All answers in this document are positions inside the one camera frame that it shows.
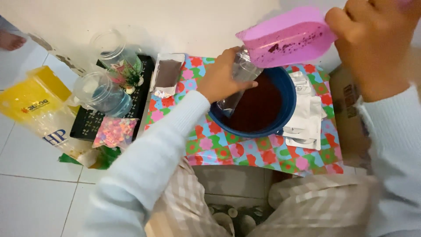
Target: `colorful wrapping paper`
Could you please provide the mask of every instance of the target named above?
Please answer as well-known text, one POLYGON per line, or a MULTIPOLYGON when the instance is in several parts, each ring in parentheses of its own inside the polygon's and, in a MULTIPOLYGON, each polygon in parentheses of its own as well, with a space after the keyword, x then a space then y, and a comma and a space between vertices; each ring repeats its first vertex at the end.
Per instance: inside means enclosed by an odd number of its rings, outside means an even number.
MULTIPOLYGON (((186 57, 181 68, 176 94, 167 99, 152 95, 145 129, 168 114, 188 91, 195 90, 213 58, 186 57)), ((224 131, 209 115, 204 115, 187 141, 185 157, 191 165, 235 164, 259 166, 299 176, 343 173, 342 154, 336 130, 329 75, 319 66, 289 65, 289 73, 301 71, 310 78, 328 117, 322 121, 322 150, 287 146, 282 136, 256 139, 239 137, 224 131)))

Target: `bare foot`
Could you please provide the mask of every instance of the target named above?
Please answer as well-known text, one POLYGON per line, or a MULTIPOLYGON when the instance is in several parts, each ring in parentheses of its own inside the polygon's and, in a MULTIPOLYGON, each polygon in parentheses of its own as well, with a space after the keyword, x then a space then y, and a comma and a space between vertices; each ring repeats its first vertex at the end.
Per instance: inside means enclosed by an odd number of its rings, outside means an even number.
POLYGON ((22 47, 26 42, 24 37, 0 30, 0 48, 12 51, 22 47))

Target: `blue plastic bowl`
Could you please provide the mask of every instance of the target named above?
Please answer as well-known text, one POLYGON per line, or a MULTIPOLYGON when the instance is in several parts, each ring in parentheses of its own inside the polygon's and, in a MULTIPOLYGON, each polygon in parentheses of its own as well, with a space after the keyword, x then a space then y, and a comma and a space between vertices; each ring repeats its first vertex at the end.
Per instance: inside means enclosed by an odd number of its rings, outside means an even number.
POLYGON ((215 103, 211 104, 209 116, 225 131, 241 137, 265 137, 271 134, 282 135, 283 127, 291 119, 297 103, 297 94, 295 91, 294 83, 291 77, 282 67, 267 68, 263 71, 272 81, 272 83, 281 92, 282 105, 279 110, 276 120, 273 121, 268 127, 256 132, 241 132, 234 130, 222 123, 222 118, 225 116, 222 110, 215 103))

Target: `white wall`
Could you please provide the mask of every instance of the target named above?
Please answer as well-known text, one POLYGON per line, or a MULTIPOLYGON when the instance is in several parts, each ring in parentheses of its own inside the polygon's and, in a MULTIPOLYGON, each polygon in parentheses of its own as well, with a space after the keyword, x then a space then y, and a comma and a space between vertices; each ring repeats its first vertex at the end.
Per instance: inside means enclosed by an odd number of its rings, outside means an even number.
MULTIPOLYGON (((106 28, 153 56, 180 52, 215 57, 241 45, 235 33, 297 6, 323 12, 346 0, 0 0, 0 14, 20 30, 45 40, 53 54, 88 70, 88 43, 106 28)), ((416 43, 421 46, 421 31, 416 43)), ((334 48, 316 61, 331 71, 340 61, 334 48)))

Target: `hand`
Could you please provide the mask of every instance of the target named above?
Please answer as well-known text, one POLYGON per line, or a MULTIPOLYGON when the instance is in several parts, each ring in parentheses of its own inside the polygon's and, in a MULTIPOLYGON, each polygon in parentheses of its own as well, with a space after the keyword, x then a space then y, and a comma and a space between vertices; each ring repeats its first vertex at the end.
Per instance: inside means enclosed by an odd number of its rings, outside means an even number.
POLYGON ((348 0, 333 8, 326 22, 345 67, 351 70, 366 102, 394 96, 409 87, 401 64, 421 17, 421 0, 348 0))
POLYGON ((200 81, 197 91, 202 93, 209 103, 223 100, 228 96, 243 90, 256 87, 256 81, 236 82, 232 78, 232 66, 240 47, 224 50, 215 59, 215 63, 206 69, 206 74, 200 81))

